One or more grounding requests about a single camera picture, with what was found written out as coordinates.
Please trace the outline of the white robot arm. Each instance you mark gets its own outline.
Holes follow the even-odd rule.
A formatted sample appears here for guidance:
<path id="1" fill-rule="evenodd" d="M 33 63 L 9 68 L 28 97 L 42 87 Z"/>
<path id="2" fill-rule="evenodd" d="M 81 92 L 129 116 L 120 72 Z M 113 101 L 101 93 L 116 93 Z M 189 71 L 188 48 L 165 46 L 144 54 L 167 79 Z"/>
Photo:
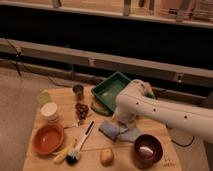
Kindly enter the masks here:
<path id="1" fill-rule="evenodd" d="M 157 100 L 148 94 L 153 94 L 148 82 L 132 80 L 116 96 L 116 120 L 128 125 L 145 116 L 213 144 L 213 109 Z"/>

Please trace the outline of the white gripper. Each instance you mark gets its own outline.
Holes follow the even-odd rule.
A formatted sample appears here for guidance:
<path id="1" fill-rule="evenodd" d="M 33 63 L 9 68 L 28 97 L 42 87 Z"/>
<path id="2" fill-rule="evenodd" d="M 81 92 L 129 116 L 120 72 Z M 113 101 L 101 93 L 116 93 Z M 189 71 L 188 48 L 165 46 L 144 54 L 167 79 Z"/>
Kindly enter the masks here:
<path id="1" fill-rule="evenodd" d="M 132 128 L 135 126 L 136 115 L 125 112 L 121 109 L 116 109 L 113 118 L 122 126 Z"/>

